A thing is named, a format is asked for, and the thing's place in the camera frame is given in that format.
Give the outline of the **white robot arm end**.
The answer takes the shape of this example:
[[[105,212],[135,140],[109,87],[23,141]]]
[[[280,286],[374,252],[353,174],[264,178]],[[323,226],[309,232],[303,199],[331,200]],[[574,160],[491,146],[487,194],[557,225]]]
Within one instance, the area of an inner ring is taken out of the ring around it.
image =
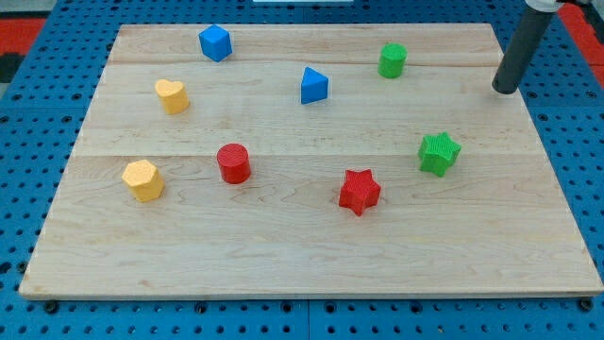
[[[531,9],[544,13],[557,12],[563,6],[563,1],[559,0],[525,0],[525,2]]]

